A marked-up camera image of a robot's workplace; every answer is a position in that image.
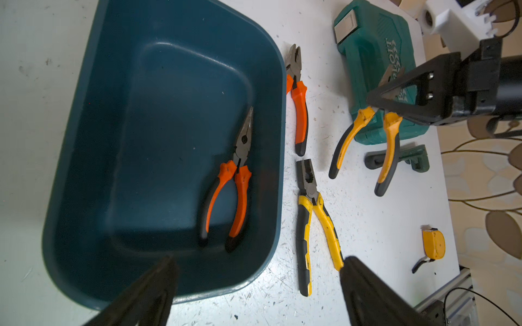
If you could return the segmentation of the yellow tape measure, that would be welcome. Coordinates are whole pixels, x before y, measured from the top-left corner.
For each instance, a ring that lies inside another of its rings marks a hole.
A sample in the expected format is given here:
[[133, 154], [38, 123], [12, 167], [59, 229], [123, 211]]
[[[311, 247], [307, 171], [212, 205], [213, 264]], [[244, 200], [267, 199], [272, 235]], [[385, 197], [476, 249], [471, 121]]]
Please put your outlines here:
[[423, 225], [421, 230], [425, 257], [421, 258], [416, 265], [413, 266], [411, 270], [413, 274], [424, 264], [443, 259], [446, 253], [445, 238], [439, 229], [433, 228], [430, 225]]

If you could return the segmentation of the orange needle nose pliers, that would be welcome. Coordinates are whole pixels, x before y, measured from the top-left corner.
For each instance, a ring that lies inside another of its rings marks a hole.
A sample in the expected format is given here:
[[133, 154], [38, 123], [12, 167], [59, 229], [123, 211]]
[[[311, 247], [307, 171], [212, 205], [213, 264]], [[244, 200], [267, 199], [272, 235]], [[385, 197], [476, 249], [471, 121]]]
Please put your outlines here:
[[205, 194], [197, 222], [197, 239], [200, 247], [205, 247], [209, 243], [211, 218], [216, 215], [215, 211], [218, 214], [233, 214], [224, 242], [226, 252], [233, 252], [243, 240], [252, 177], [247, 159], [251, 149], [253, 122], [254, 108], [250, 107], [232, 144], [231, 159], [220, 164], [217, 177]]

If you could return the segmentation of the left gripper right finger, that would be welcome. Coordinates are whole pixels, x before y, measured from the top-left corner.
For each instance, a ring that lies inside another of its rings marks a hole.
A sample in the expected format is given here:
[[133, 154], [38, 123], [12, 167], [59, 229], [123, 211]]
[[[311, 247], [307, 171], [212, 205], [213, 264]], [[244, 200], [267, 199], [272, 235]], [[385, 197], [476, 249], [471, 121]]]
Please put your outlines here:
[[340, 281], [352, 325], [425, 325], [409, 306], [355, 256], [344, 260]]

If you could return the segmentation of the aluminium front rail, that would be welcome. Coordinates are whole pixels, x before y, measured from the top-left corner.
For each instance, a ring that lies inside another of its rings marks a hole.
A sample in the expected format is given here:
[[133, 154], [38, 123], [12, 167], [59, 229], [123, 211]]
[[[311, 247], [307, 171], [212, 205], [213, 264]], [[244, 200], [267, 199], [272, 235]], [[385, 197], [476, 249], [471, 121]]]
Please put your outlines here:
[[435, 325], [479, 325], [470, 269], [460, 274], [418, 304], [416, 311]]

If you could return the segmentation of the green plastic tool case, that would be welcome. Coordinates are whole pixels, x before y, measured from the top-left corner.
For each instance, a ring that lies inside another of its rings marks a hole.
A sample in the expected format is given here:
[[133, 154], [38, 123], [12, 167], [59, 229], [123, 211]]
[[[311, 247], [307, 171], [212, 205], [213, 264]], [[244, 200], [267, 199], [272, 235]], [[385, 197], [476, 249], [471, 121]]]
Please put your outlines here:
[[420, 29], [411, 32], [410, 21], [369, 1], [352, 1], [334, 20], [337, 48], [349, 69], [353, 95], [349, 112], [353, 119], [368, 107], [368, 92], [378, 87], [389, 66], [393, 66], [396, 77], [402, 68], [416, 68], [416, 54], [424, 58], [412, 41], [413, 36], [420, 35]]

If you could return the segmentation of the yellow combination pliers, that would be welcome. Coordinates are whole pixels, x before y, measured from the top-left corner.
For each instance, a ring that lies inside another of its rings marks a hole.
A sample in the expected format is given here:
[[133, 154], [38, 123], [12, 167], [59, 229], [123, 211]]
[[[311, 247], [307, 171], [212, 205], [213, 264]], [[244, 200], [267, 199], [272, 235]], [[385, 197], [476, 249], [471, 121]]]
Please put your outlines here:
[[[355, 136], [366, 127], [376, 113], [381, 110], [377, 107], [368, 106], [360, 109], [352, 125], [344, 132], [336, 146], [329, 170], [329, 178], [335, 179], [349, 147]], [[383, 161], [382, 170], [375, 186], [375, 195], [384, 196], [396, 171], [400, 153], [400, 125], [403, 118], [398, 114], [385, 110], [383, 114], [383, 129], [386, 133], [387, 149]]]

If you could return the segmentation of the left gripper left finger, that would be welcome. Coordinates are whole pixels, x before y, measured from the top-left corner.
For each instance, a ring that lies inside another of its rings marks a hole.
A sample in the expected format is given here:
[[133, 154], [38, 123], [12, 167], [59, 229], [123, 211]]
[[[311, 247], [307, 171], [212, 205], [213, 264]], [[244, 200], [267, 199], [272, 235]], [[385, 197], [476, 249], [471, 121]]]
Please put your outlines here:
[[166, 325], [178, 277], [174, 258], [163, 258], [86, 324]]

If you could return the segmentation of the green clamp tool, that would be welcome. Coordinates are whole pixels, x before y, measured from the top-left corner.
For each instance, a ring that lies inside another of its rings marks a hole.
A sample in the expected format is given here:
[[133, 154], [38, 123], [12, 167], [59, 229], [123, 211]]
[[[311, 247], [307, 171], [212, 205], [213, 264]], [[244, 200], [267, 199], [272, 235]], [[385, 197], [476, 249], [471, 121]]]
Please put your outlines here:
[[[375, 170], [383, 166], [386, 151], [369, 152], [364, 158], [364, 165], [370, 170]], [[425, 145], [412, 144], [400, 149], [399, 162], [405, 162], [417, 173], [425, 173], [430, 169], [428, 152]]]

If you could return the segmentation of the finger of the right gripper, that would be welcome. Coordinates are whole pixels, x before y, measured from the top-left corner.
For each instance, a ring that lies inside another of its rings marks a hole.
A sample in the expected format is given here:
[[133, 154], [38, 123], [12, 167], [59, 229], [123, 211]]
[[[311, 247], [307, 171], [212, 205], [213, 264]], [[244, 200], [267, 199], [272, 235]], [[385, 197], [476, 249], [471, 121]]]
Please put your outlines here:
[[408, 120], [423, 120], [421, 67], [407, 70], [389, 64], [376, 87], [368, 91], [366, 103], [375, 109], [393, 112]]

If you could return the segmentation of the orange combination pliers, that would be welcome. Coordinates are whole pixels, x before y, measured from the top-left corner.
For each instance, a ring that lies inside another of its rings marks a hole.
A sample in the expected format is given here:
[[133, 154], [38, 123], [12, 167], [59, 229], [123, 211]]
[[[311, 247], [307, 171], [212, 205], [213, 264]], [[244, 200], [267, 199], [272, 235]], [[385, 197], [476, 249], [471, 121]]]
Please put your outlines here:
[[290, 47], [285, 59], [287, 88], [296, 108], [296, 137], [295, 152], [303, 157], [307, 149], [307, 137], [309, 131], [309, 114], [306, 101], [307, 87], [301, 80], [302, 58], [301, 50], [296, 44]]

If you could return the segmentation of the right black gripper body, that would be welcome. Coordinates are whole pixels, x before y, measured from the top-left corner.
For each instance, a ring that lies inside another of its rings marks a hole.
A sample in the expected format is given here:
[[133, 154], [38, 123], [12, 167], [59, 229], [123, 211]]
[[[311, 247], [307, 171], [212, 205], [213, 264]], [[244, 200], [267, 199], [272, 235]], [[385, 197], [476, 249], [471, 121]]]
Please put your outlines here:
[[485, 39], [465, 59], [459, 52], [439, 55], [415, 69], [415, 121], [446, 125], [498, 108], [502, 40]]

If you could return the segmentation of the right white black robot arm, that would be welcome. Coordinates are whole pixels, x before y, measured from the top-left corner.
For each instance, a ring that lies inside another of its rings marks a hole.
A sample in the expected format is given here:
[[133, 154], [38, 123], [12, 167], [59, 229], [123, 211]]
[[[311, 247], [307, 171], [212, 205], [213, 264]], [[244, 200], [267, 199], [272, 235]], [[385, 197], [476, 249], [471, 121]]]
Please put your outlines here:
[[521, 119], [521, 57], [502, 57], [502, 39], [480, 41], [463, 59], [441, 54], [375, 88], [369, 106], [420, 125], [444, 126], [488, 115]]

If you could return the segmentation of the dark teal storage tray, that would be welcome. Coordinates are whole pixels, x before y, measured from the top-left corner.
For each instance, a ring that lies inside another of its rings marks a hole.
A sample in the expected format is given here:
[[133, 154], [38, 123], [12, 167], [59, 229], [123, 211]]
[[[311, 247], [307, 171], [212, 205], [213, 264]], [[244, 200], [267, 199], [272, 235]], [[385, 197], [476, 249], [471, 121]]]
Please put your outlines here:
[[[219, 1], [100, 1], [50, 195], [43, 259], [67, 297], [101, 310], [165, 256], [175, 301], [254, 281], [279, 240], [285, 71], [257, 23]], [[247, 225], [232, 252], [233, 214], [198, 216], [247, 110]]]

